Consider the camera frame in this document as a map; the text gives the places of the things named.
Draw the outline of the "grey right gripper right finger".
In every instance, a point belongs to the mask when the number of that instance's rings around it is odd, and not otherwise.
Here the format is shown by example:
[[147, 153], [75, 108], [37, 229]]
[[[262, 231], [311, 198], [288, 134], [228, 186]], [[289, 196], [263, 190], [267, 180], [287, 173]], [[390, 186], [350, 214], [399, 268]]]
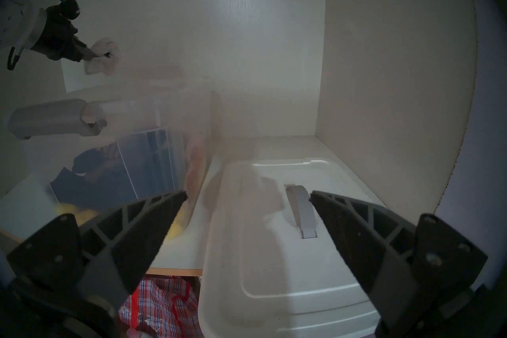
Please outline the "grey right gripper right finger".
[[382, 320], [418, 320], [469, 289], [487, 261], [473, 242], [431, 214], [416, 225], [387, 208], [313, 191], [310, 201]]

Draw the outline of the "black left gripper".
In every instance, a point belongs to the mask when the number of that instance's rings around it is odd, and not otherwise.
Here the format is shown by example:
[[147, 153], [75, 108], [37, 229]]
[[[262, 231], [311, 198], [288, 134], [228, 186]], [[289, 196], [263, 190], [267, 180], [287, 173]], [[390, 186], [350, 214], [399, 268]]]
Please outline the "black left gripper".
[[61, 14], [43, 11], [44, 27], [31, 50], [46, 56], [50, 60], [91, 61], [97, 58], [89, 47], [78, 39], [74, 39], [75, 28], [71, 21]]

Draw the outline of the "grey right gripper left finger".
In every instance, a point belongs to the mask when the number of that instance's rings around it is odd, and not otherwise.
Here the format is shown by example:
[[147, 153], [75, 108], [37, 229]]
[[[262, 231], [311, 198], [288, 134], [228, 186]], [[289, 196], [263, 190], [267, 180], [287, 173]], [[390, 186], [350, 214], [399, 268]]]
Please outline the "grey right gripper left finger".
[[81, 226], [61, 214], [7, 255], [18, 279], [44, 302], [69, 306], [91, 297], [122, 305], [139, 285], [187, 200], [156, 195], [98, 214]]

